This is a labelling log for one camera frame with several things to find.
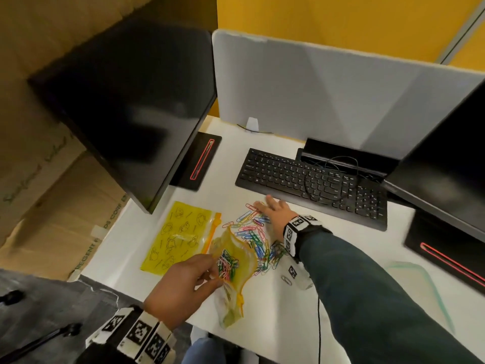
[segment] keyboard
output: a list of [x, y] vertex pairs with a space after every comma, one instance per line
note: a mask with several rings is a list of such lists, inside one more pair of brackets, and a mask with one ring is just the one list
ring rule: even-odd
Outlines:
[[251, 148], [236, 186], [271, 194], [373, 229], [387, 229], [385, 189], [378, 183], [342, 171]]

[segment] hand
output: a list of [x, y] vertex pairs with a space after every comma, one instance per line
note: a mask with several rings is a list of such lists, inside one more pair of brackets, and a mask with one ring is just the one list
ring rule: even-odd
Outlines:
[[267, 206], [261, 202], [255, 202], [253, 205], [258, 211], [270, 218], [275, 236], [282, 242], [285, 226], [290, 220], [298, 216], [298, 213], [289, 209], [288, 204], [284, 200], [277, 202], [271, 195], [266, 196], [266, 203], [268, 203]]
[[147, 297], [143, 308], [173, 331], [222, 284], [214, 257], [197, 254], [171, 266]]

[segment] blue jeans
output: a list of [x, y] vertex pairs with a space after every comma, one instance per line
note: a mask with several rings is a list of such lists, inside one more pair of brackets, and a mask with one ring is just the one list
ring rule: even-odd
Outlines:
[[199, 338], [185, 353], [182, 364], [226, 364], [224, 348], [213, 338]]

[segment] gray floor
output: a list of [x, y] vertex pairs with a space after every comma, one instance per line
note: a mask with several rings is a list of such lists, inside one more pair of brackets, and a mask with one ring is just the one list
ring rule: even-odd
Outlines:
[[[21, 290], [25, 299], [15, 305], [0, 304], [0, 357], [12, 350], [64, 327], [82, 323], [76, 337], [56, 337], [34, 350], [18, 364], [70, 364], [84, 350], [84, 341], [117, 311], [116, 296], [100, 291], [104, 286], [84, 279], [82, 282], [62, 282], [26, 276], [0, 269], [0, 296], [12, 290]], [[119, 294], [120, 308], [141, 302]], [[192, 326], [184, 323], [174, 331], [177, 343], [176, 364], [179, 364], [190, 346]], [[273, 363], [260, 358], [260, 364]]]

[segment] person's left hand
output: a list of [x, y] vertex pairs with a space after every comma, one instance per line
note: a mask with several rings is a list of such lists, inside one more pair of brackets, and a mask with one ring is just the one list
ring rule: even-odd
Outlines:
[[197, 254], [171, 266], [147, 297], [143, 308], [173, 331], [222, 285], [214, 257]]

